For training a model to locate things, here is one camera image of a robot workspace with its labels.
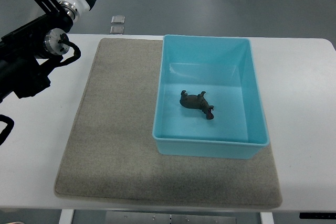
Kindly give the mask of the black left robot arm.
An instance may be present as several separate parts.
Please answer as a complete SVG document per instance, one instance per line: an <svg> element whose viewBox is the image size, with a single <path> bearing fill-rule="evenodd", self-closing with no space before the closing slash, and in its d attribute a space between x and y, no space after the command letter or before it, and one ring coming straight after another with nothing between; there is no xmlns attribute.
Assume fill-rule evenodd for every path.
<svg viewBox="0 0 336 224"><path fill-rule="evenodd" d="M58 67L69 65L81 56L80 49L69 41L67 32L72 18L57 0L34 0L45 12L26 25L1 38L1 99L12 92L18 98L33 97L50 86L48 75ZM64 59L65 51L57 52L46 38L59 30L54 41L74 49L73 56Z"/></svg>

